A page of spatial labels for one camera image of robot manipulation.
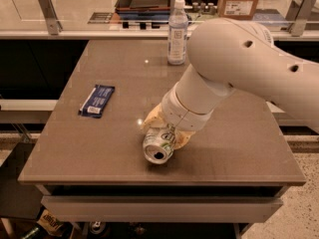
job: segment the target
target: cardboard box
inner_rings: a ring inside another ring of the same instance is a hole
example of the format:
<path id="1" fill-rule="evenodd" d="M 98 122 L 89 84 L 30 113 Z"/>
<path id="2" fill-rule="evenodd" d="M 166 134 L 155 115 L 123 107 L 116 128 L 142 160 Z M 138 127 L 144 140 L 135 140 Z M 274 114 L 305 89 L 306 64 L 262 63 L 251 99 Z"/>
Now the cardboard box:
<path id="1" fill-rule="evenodd" d="M 218 0 L 218 16 L 235 20 L 251 20 L 257 4 L 258 0 Z"/>

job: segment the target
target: blue packet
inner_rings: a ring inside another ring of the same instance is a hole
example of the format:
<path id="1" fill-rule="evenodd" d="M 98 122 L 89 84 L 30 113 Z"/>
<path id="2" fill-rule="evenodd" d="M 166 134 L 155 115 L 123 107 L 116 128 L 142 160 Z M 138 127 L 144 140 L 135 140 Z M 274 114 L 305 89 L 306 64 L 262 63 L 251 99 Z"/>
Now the blue packet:
<path id="1" fill-rule="evenodd" d="M 114 91 L 115 87 L 96 85 L 79 109 L 79 115 L 99 119 Z"/>

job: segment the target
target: bottle cap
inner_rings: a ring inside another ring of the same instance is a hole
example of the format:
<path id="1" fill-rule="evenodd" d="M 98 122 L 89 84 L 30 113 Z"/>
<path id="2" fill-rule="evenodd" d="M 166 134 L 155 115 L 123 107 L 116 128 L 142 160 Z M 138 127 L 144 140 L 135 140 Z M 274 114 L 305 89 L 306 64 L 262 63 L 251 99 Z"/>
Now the bottle cap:
<path id="1" fill-rule="evenodd" d="M 175 0 L 174 8 L 175 9 L 183 9 L 185 6 L 185 1 L 184 0 Z"/>

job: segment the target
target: table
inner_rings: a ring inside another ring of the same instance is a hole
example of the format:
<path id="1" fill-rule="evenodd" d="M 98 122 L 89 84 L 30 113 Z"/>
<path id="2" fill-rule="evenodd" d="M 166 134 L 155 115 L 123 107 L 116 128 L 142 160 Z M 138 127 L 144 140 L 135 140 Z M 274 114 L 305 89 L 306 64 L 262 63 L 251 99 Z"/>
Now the table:
<path id="1" fill-rule="evenodd" d="M 264 222 L 290 186 L 305 183 L 266 102 L 242 91 L 167 164 L 144 158 L 139 121 L 186 69 L 166 41 L 90 41 L 19 181 L 70 222 Z M 101 119 L 78 115 L 95 84 L 115 86 Z"/>

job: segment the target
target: metal bracket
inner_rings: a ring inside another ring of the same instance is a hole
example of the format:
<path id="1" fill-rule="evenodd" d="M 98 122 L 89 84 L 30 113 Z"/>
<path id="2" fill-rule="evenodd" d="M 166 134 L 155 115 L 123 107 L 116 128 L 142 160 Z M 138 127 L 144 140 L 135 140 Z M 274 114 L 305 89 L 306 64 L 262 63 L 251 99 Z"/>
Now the metal bracket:
<path id="1" fill-rule="evenodd" d="M 291 36 L 295 36 L 295 37 L 299 37 L 302 36 L 305 28 L 306 28 L 306 24 L 308 21 L 308 18 L 311 14 L 311 10 L 315 4 L 317 0 L 303 0 L 297 17 L 295 19 L 295 23 L 292 24 L 292 26 L 289 29 L 289 32 L 291 34 Z"/>
<path id="2" fill-rule="evenodd" d="M 59 35 L 62 25 L 58 20 L 51 0 L 38 0 L 50 35 Z"/>

